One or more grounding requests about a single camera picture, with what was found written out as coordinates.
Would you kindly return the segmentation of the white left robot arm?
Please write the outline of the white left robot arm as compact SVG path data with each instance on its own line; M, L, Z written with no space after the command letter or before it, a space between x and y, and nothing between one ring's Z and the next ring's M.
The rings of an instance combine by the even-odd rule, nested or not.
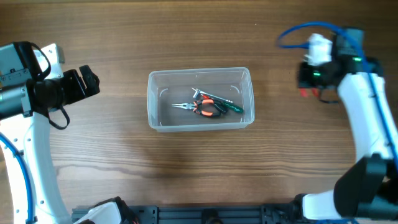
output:
M56 45L32 42L1 47L1 149L6 161L15 223L72 223L50 153L50 119L100 92L87 65L63 71Z

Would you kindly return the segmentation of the clear plastic container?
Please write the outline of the clear plastic container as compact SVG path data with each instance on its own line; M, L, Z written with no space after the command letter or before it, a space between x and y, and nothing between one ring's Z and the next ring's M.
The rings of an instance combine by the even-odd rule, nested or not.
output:
M192 88L231 100L244 113L228 110L219 117L207 118L171 106L202 100L201 95L193 97ZM163 133L245 128L255 120L250 72L244 67L154 71L148 80L147 112L150 127Z

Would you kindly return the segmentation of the small silver wrench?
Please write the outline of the small silver wrench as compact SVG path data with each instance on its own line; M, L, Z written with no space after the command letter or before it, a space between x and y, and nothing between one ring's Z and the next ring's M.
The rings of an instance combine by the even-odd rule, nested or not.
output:
M197 99L199 97L199 95L206 95L206 96L209 96L210 98L214 98L214 99L217 99L217 100L225 101L225 102L228 102L228 103L233 103L233 101L231 101L231 100L228 100L226 98L222 98L222 97L219 97L219 96L216 96L216 95L212 95L210 93L207 93L207 92L205 92L203 90L200 90L200 89L197 89L197 88L192 88L192 90L195 92L194 95L193 95L193 97L195 99Z

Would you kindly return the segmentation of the green handled screwdriver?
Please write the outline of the green handled screwdriver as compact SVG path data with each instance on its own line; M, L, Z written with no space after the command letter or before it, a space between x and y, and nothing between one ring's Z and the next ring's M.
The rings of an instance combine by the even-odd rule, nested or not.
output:
M234 103L231 103L231 102L228 102L228 101L225 101L225 100L221 100L221 104L225 108L227 108L229 110L232 110L235 113L239 113L239 114L243 114L244 113L244 110L242 109L242 107L240 107L240 106L238 106L238 105L236 105Z

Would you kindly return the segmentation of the black orange screwdriver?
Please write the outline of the black orange screwdriver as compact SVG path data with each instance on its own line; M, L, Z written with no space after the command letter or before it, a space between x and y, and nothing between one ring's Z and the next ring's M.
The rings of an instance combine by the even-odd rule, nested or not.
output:
M226 114L228 109L223 105L222 101L216 100L208 95L201 94L203 100L213 100L215 108L222 114Z

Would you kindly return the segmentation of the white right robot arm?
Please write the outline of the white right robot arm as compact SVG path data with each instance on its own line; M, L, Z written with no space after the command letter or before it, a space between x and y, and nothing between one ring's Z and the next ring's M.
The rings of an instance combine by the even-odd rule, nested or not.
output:
M298 87L317 97L335 89L345 107L356 159L331 190L301 194L293 222L343 223L358 218L397 220L397 128L378 59L360 54L363 31L345 28L332 39L312 34L304 47Z

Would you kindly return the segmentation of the orange black pliers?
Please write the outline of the orange black pliers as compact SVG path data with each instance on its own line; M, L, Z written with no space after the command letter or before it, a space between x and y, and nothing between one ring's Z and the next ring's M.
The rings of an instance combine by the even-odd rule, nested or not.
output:
M207 118L215 118L222 115L222 113L215 108L213 100L196 100L193 103L173 103L171 106L185 110L192 110L195 114L199 114ZM203 107L207 106L212 106L216 112L203 109Z

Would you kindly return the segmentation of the red handled cutters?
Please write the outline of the red handled cutters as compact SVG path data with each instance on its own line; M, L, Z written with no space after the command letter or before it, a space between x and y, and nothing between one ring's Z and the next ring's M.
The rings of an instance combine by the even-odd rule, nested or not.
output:
M311 91L314 97L319 98L320 90L318 88L299 88L299 92L302 97L309 97L308 91Z

